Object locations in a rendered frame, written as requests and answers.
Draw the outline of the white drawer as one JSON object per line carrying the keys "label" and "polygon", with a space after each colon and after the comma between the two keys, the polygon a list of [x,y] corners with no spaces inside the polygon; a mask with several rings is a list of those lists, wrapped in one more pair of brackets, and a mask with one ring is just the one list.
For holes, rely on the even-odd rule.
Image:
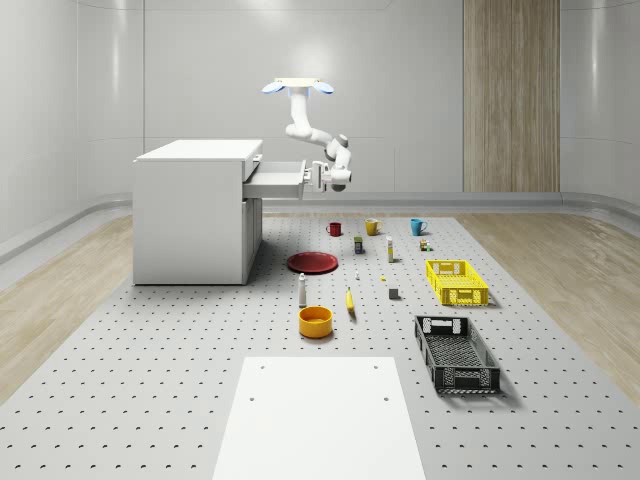
{"label": "white drawer", "polygon": [[260,162],[243,184],[245,198],[301,199],[306,162]]}

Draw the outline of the red plate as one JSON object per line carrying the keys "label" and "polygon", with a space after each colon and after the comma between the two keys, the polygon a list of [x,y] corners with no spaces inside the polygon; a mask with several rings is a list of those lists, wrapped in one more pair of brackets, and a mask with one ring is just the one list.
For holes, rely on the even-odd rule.
{"label": "red plate", "polygon": [[338,260],[335,256],[323,252],[301,252],[290,256],[288,268],[305,274],[323,274],[335,270]]}

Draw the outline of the drone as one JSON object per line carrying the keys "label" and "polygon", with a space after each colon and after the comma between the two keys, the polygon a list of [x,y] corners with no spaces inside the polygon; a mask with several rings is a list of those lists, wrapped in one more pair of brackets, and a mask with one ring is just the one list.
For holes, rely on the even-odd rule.
{"label": "drone", "polygon": [[317,78],[275,78],[273,82],[262,88],[262,92],[271,94],[284,88],[309,89],[311,87],[324,94],[332,94],[334,92],[334,88],[330,84]]}

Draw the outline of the white cabinet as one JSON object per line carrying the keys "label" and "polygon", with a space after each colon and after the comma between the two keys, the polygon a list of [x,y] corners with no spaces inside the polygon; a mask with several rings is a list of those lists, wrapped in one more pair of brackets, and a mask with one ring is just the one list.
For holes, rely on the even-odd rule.
{"label": "white cabinet", "polygon": [[133,280],[243,284],[254,257],[255,205],[244,182],[256,139],[176,140],[133,163]]}

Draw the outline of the yellow bowl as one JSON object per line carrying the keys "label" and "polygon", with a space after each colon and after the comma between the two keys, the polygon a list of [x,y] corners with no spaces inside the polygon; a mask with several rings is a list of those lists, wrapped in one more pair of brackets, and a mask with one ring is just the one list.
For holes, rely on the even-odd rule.
{"label": "yellow bowl", "polygon": [[323,338],[332,330],[332,312],[322,306],[302,308],[298,314],[299,332],[308,338]]}

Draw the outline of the yellow basket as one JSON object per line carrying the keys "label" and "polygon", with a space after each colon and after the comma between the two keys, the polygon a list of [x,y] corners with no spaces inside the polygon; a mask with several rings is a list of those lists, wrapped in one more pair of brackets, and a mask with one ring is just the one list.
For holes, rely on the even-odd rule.
{"label": "yellow basket", "polygon": [[427,260],[426,276],[443,305],[487,305],[488,286],[465,260]]}

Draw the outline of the dark grey basket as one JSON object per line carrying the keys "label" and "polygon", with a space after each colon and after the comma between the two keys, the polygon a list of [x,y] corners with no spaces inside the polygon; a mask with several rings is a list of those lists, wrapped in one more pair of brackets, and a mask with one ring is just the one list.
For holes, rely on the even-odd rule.
{"label": "dark grey basket", "polygon": [[414,316],[414,335],[442,393],[495,393],[500,368],[490,349],[466,317]]}

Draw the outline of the white board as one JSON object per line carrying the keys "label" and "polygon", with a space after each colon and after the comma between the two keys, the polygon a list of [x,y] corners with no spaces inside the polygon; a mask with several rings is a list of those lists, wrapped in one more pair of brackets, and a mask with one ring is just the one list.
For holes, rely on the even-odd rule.
{"label": "white board", "polygon": [[213,480],[425,480],[394,359],[246,358]]}

